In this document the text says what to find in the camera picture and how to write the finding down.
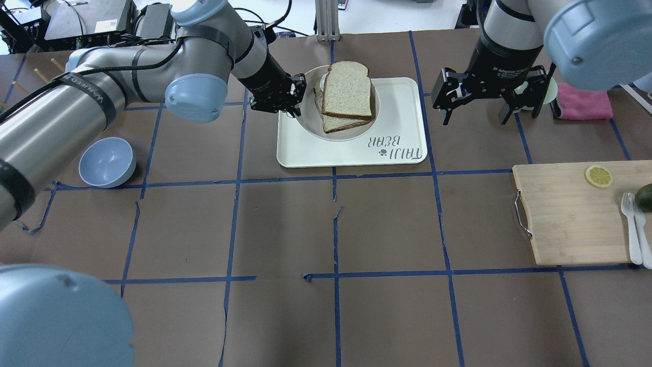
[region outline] fork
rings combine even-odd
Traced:
[[[620,211],[627,217],[627,228],[629,230],[629,259],[636,265],[643,263],[641,247],[638,243],[636,234],[636,225],[634,224],[634,203],[629,199],[630,193],[623,194],[623,200],[620,202]]]
[[[647,237],[643,231],[645,226],[645,214],[641,211],[634,202],[634,194],[629,193],[629,200],[634,208],[634,222],[636,224],[636,231],[638,232],[638,243],[641,247],[641,254],[643,255],[643,266],[647,269],[652,269],[652,252],[650,252],[650,245],[647,243]]]

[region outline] cutting board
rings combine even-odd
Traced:
[[[591,165],[606,167],[613,184],[606,189],[589,184],[584,172]],[[652,161],[516,165],[513,171],[537,264],[630,263],[620,202],[623,193],[652,183]],[[652,240],[652,214],[645,216],[645,234]]]

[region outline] robotic arm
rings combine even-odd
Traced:
[[[650,0],[493,0],[463,73],[445,67],[432,106],[447,125],[452,111],[474,99],[503,98],[502,124],[528,106],[539,115],[556,68],[579,89],[606,90],[652,71]],[[553,64],[533,67],[546,46]],[[527,82],[523,93],[514,89]]]
[[[67,73],[0,116],[0,230],[129,103],[165,102],[180,118],[210,122],[231,73],[252,109],[301,114],[304,75],[286,73],[227,0],[178,0],[171,14],[176,45],[77,50]]]

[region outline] light blue bowl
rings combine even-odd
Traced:
[[[136,169],[136,154],[122,138],[110,137],[95,142],[81,156],[81,179],[95,187],[107,189],[125,183]]]

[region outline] green avocado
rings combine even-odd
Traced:
[[[636,205],[643,212],[652,212],[652,183],[645,185],[636,193]]]

